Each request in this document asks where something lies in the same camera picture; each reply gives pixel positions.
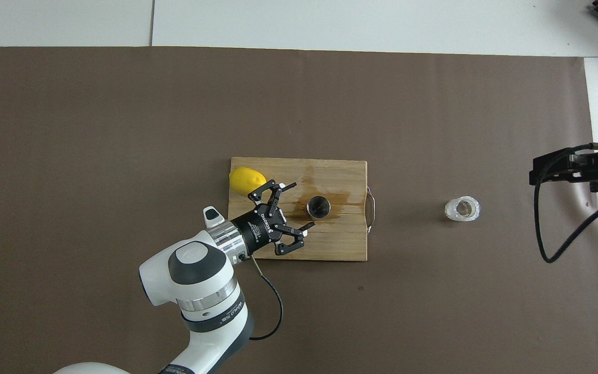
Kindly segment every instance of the metal cup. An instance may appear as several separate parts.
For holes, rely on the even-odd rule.
[[[308,215],[316,220],[325,218],[332,210],[332,204],[324,196],[313,196],[306,204]]]

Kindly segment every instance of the black cable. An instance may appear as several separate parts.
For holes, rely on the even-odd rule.
[[[546,163],[546,165],[541,169],[541,171],[539,172],[539,175],[537,175],[536,184],[534,185],[534,229],[535,229],[536,235],[537,235],[537,243],[539,244],[539,252],[541,253],[541,258],[543,258],[543,260],[546,261],[547,263],[553,263],[558,258],[560,258],[560,256],[562,256],[562,253],[564,253],[564,251],[567,250],[567,247],[569,247],[569,245],[581,234],[581,232],[583,232],[583,230],[586,229],[586,227],[588,227],[590,225],[590,223],[594,222],[594,220],[596,220],[596,218],[598,218],[598,210],[595,211],[594,213],[592,213],[591,216],[586,218],[586,220],[583,221],[583,223],[581,223],[579,225],[579,227],[577,227],[576,230],[574,230],[574,232],[572,232],[571,235],[569,235],[567,240],[565,240],[564,243],[562,243],[562,245],[560,246],[560,248],[558,248],[556,253],[553,254],[552,257],[549,258],[546,255],[546,251],[543,248],[543,241],[541,240],[541,227],[539,226],[539,187],[541,187],[543,178],[546,176],[546,173],[548,172],[548,170],[551,168],[551,166],[553,166],[555,163],[557,163],[557,161],[559,161],[560,159],[562,159],[574,152],[582,151],[584,149],[592,149],[592,148],[593,148],[592,144],[583,144],[581,146],[576,146],[571,149],[567,149],[563,152],[560,152],[555,157],[550,159],[550,161],[548,161],[548,163]]]
[[[253,263],[255,265],[255,268],[258,271],[258,274],[260,275],[260,277],[262,279],[264,279],[264,281],[269,284],[269,287],[271,287],[272,291],[276,294],[276,300],[278,300],[278,306],[280,307],[280,315],[278,316],[278,323],[276,324],[276,327],[274,327],[273,330],[271,330],[270,333],[265,334],[263,336],[251,336],[249,339],[250,340],[263,340],[266,338],[269,338],[270,336],[272,336],[273,334],[276,333],[276,331],[278,331],[278,327],[280,327],[280,323],[283,322],[283,301],[280,300],[280,295],[278,294],[278,291],[276,290],[276,287],[274,287],[273,284],[271,284],[271,282],[269,282],[269,280],[264,276],[264,274],[262,274],[262,270],[260,270],[260,267],[257,264],[257,261],[255,260],[255,258],[251,255],[251,260],[253,260]]]

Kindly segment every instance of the cutting board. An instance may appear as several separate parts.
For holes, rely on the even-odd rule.
[[[331,203],[329,215],[316,220],[308,230],[304,248],[285,256],[276,256],[269,245],[255,253],[256,258],[279,260],[366,261],[366,161],[340,159],[256,158],[233,157],[230,170],[246,166],[261,172],[268,180],[297,186],[283,192],[278,207],[283,210],[288,225],[302,227],[313,220],[306,204],[313,196],[324,196]],[[263,201],[269,199],[265,192]],[[245,196],[230,190],[227,215],[235,218],[250,211],[253,203]],[[290,243],[292,237],[282,241]]]

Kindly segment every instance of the brown table surface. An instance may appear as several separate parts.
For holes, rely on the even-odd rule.
[[[0,48],[0,368],[170,362],[187,331],[138,265],[259,156],[366,159],[377,221],[368,262],[261,261],[284,324],[220,372],[598,372],[598,222],[543,263],[527,185],[589,140],[580,58]],[[551,250],[596,199],[542,190]],[[480,218],[448,221],[466,194]],[[264,333],[275,298],[236,272]]]

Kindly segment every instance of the yellow lemon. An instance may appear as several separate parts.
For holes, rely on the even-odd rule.
[[[230,172],[230,188],[243,196],[248,196],[253,190],[265,183],[266,178],[264,178],[264,175],[251,168],[242,166]]]

